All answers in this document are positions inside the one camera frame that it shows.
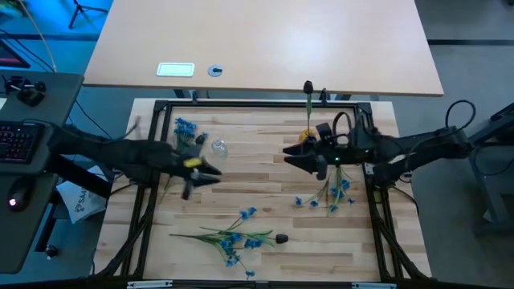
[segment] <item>gray floor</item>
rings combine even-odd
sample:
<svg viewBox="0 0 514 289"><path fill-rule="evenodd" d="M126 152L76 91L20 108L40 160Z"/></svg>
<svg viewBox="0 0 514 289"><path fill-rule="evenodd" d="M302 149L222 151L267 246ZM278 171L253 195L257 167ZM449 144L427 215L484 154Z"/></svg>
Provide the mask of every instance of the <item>gray floor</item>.
<svg viewBox="0 0 514 289"><path fill-rule="evenodd" d="M46 34L97 33L103 24L104 16L92 14L91 22L78 22L77 30L70 32L67 21L71 16L71 0L47 2L54 3L54 6L32 6L36 20L44 23L43 32ZM90 3L108 6L106 3L110 1L84 0L84 4ZM429 39L514 39L514 11L500 0L418 0L416 3ZM0 18L0 23L0 27L8 31L34 33L26 19ZM47 59L41 42L23 42ZM59 71L73 73L84 73L95 46L90 42L58 41L52 41L50 45ZM514 101L514 47L433 46L431 51L443 83L443 98L380 97L380 100L394 103L402 135L442 127L447 107L460 99L474 102L478 109L475 122L466 130L471 134L483 126L492 113ZM171 96L171 90L84 88L79 102L109 133L121 135L134 98ZM212 92L211 97L299 99L303 96ZM368 100L369 97L357 96L356 99ZM451 122L463 124L468 116L468 108L456 108ZM101 133L76 108L71 118L80 128ZM434 277L447 282L514 287L514 237L477 238L471 231L482 220L484 204L477 194L477 185L467 161L441 160L420 168L414 174L413 187ZM31 253L18 275L0 275L0 283L85 276L89 272L100 223L99 218L74 226L59 221L51 241L61 249L61 255L47 261L41 254Z"/></svg>

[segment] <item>light wood desk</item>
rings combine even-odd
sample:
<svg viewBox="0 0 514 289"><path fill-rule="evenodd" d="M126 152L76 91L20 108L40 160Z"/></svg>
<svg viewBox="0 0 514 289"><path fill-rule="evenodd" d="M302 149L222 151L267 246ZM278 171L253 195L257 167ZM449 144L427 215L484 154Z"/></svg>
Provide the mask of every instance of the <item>light wood desk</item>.
<svg viewBox="0 0 514 289"><path fill-rule="evenodd" d="M129 137L146 139L152 118L153 99L135 99L130 125L141 116L139 132ZM372 102L373 119L385 134L397 136L393 106ZM341 109L319 108L312 113L312 125L332 123ZM284 163L282 148L295 144L306 125L304 108L198 108L173 107L172 118L182 117L198 124L210 134L203 153L223 171L222 182L196 189L189 201L181 199L182 181L175 180L167 194L161 187L146 259L146 279L245 279L241 267L226 268L219 253L202 242L168 234L202 234L199 226L227 228L240 210L258 209L256 218L241 228L245 231L271 230L287 234L290 241L275 248L265 246L244 250L242 260L255 270L255 279L378 281L377 257L365 194L361 166L347 165L352 178L349 195L353 205L342 203L332 216L323 207L295 207L295 196L316 193L323 182ZM173 126L168 140L172 140ZM348 128L340 121L338 132ZM216 158L210 148L214 139L223 139L229 150L227 159ZM126 185L121 178L114 189ZM411 193L409 185L398 183ZM102 269L120 249L129 232L136 187L111 197L96 249L96 268ZM390 204L398 242L421 272L430 275L422 232L414 204L400 193L390 192ZM138 250L134 250L135 267Z"/></svg>
<svg viewBox="0 0 514 289"><path fill-rule="evenodd" d="M158 77L166 62L194 63L194 76ZM443 94L414 0L115 0L84 85L301 92L305 80Z"/></svg>

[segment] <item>desk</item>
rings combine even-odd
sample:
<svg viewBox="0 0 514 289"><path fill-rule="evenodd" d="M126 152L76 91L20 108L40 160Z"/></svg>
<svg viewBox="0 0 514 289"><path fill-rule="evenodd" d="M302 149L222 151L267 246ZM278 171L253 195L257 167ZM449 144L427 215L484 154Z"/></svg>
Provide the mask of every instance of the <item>desk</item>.
<svg viewBox="0 0 514 289"><path fill-rule="evenodd" d="M64 73L42 73L31 71L0 71L0 75L9 79L12 75L28 78L32 83L43 81L47 85L45 99L36 107L29 107L16 99L16 94L7 96L7 101L0 110L0 120L20 121L27 118L38 119L63 125L71 110L73 102L79 93L83 77ZM12 212L7 208L7 192L12 183L20 177L19 174L0 174L0 272L17 273L27 256L41 218L47 208L51 195L54 193L58 176L53 173L41 173L50 158L46 146L51 136L51 130L46 127L40 144L29 165L3 164L2 171L12 173L38 174L35 191L32 193L29 206L22 212Z"/></svg>
<svg viewBox="0 0 514 289"><path fill-rule="evenodd" d="M193 77L158 77L159 63ZM207 74L222 66L219 77ZM413 0L116 0L86 86L441 96Z"/></svg>
<svg viewBox="0 0 514 289"><path fill-rule="evenodd" d="M250 100L247 103L255 105L258 102ZM129 123L141 116L141 130L133 132L130 138L147 138L154 103L153 99L134 100ZM226 268L219 253L210 245L168 234L200 234L203 230L199 226L227 228L237 218L239 210L255 206L258 209L256 218L243 225L242 230L273 229L277 234L290 237L288 243L276 248L264 247L242 253L245 265L255 270L256 279L379 280L361 166L344 167L352 178L349 195L356 200L353 205L341 204L330 218L326 218L325 208L295 207L295 196L308 197L323 185L315 176L284 163L281 153L283 147L297 142L299 132L304 129L304 108L222 108L214 101L212 106L174 106L171 117L193 121L200 132L210 134L203 153L212 165L223 171L222 182L196 189L189 201L183 201L180 196L182 182L174 179L169 192L164 193L167 177L161 176L144 278L245 279L242 268ZM397 136L392 104L373 102L371 107L375 125L384 134ZM315 108L312 126L323 122L331 124L339 111L340 108ZM162 122L163 117L159 119L158 127ZM173 126L169 128L168 141L172 140ZM337 131L348 131L344 121L339 122ZM227 159L216 158L210 149L210 142L217 138L226 142ZM121 178L113 189L127 183L128 180ZM398 186L411 193L409 185L398 183ZM96 248L98 269L107 265L127 237L135 192L136 188L131 187L111 196L108 201ZM414 204L393 191L390 204L398 242L418 268L429 275ZM132 270L136 261L137 250L133 255Z"/></svg>

